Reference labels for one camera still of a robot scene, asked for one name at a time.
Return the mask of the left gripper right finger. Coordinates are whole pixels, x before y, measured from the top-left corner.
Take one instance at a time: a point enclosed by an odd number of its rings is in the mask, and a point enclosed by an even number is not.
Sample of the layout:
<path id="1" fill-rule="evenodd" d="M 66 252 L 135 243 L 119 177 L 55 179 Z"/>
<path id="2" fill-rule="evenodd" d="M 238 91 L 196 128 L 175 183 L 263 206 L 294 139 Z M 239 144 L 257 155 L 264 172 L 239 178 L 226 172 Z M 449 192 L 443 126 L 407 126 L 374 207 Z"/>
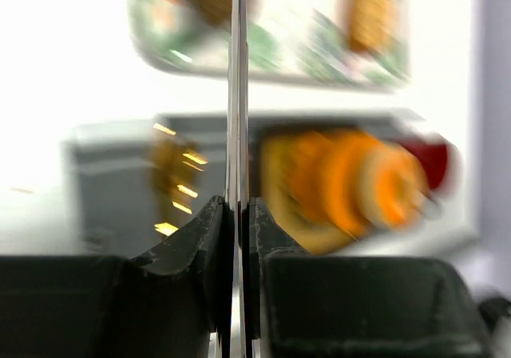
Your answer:
<path id="1" fill-rule="evenodd" d="M 260 337 L 260 289 L 263 258 L 274 251 L 303 253 L 305 249 L 287 234 L 261 197 L 249 199 L 242 212 L 241 266 L 243 268 L 244 325 L 248 338 Z"/>

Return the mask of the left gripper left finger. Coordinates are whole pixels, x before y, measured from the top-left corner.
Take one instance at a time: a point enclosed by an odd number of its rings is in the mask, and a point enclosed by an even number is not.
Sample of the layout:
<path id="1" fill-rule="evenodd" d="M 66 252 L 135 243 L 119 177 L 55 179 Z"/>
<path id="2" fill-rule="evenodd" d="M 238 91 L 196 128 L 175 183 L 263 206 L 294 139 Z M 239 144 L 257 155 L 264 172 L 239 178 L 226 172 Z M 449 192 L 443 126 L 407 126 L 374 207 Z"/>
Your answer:
<path id="1" fill-rule="evenodd" d="M 224 328 L 232 294 L 232 232 L 221 196 L 211 197 L 185 226 L 130 262 L 155 276 L 177 280 L 186 274 L 199 286 L 208 328 Z"/>

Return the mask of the round orange bread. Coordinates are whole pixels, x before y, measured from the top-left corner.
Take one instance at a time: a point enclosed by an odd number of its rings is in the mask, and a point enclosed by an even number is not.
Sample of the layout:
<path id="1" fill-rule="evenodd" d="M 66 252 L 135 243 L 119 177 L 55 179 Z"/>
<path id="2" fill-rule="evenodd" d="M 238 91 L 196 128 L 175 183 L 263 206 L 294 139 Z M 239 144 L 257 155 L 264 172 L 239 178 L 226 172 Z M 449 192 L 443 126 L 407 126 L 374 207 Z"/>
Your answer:
<path id="1" fill-rule="evenodd" d="M 369 221 L 358 203 L 358 184 L 362 163 L 381 145 L 361 130 L 307 131 L 294 137 L 286 186 L 299 215 L 355 238 L 365 235 Z"/>

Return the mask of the metal serving tongs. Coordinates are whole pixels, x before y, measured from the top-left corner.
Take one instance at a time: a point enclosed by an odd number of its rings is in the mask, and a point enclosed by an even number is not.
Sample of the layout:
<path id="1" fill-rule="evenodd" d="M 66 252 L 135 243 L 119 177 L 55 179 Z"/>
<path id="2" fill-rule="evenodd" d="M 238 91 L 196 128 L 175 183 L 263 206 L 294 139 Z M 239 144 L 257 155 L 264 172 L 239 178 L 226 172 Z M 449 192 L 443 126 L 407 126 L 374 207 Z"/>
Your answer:
<path id="1" fill-rule="evenodd" d="M 249 258 L 248 12 L 247 0 L 232 0 L 228 48 L 228 114 L 224 231 L 232 252 L 228 318 L 218 331 L 216 355 L 253 357 Z"/>

